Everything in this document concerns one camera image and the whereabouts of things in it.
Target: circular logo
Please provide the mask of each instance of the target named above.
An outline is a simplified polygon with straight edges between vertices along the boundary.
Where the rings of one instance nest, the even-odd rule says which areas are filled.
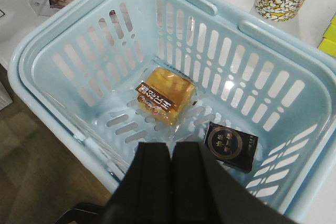
[[[211,152],[220,159],[232,159],[241,151],[243,142],[239,134],[228,127],[218,127],[210,132],[208,144]]]

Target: black square package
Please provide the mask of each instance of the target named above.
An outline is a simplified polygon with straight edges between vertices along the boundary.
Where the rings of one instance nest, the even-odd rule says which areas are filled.
[[[210,122],[204,143],[217,160],[245,173],[252,170],[257,136]]]

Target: white counter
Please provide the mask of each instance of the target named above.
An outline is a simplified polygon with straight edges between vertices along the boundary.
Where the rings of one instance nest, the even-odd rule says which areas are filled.
[[[0,0],[0,63],[7,68],[13,50],[20,40],[48,17],[38,16],[30,6],[31,0]],[[260,17],[253,10],[254,0],[227,0],[237,7]],[[336,0],[306,0],[298,16],[289,22],[268,22],[302,41],[317,47],[330,19],[336,12]],[[336,222],[336,168],[334,168],[310,206],[302,223],[327,224]]]

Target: floor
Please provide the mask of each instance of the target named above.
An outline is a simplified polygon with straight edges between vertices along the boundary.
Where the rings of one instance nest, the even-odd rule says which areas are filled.
[[[0,110],[0,224],[51,224],[79,202],[104,205],[105,187],[11,90]]]

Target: light blue plastic basket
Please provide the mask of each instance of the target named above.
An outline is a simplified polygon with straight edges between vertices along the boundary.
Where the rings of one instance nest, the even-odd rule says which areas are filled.
[[[133,100],[155,57],[206,90],[168,142]],[[139,141],[202,141],[209,121],[251,132],[253,171],[229,172],[298,220],[334,164],[335,72],[328,55],[223,0],[76,0],[21,42],[9,78],[111,191]]]

